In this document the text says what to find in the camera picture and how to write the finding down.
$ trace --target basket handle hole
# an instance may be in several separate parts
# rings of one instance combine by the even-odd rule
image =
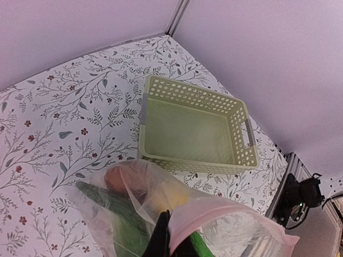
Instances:
[[[245,148],[251,147],[252,143],[250,142],[248,128],[245,122],[241,124],[241,131]]]

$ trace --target metal frame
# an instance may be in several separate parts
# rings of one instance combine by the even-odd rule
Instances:
[[[166,35],[169,35],[171,37],[174,36],[176,29],[178,28],[181,19],[186,11],[186,8],[188,7],[189,2],[190,0],[179,0],[173,16],[171,17],[171,20],[165,31]]]

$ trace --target table surface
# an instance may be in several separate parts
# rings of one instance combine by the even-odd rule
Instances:
[[[156,74],[229,93],[168,36],[88,54],[0,92],[0,255],[102,256],[66,189],[137,156],[145,78]],[[262,215],[287,163],[251,119],[259,168],[239,175],[171,171]]]

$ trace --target black cable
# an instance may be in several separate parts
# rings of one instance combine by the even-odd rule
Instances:
[[[285,229],[287,229],[287,230],[292,230],[292,229],[295,229],[295,228],[297,228],[298,226],[300,226],[300,225],[306,220],[307,215],[309,214],[309,210],[310,210],[310,208],[307,208],[306,213],[305,213],[305,215],[304,215],[304,218],[303,218],[300,222],[298,222],[297,225],[291,226],[290,228],[285,228]]]
[[[315,177],[315,175],[317,175],[317,176],[318,176],[318,178],[322,176],[321,174],[318,174],[318,173],[313,173],[313,175],[312,175],[312,178],[314,178],[314,177]]]

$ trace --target plastic bag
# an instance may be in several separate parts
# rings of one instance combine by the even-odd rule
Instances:
[[[141,256],[166,210],[170,254],[193,233],[201,235],[212,256],[287,257],[299,239],[253,209],[191,189],[144,160],[101,170],[78,182],[69,196],[104,257]],[[256,252],[264,244],[269,248]]]

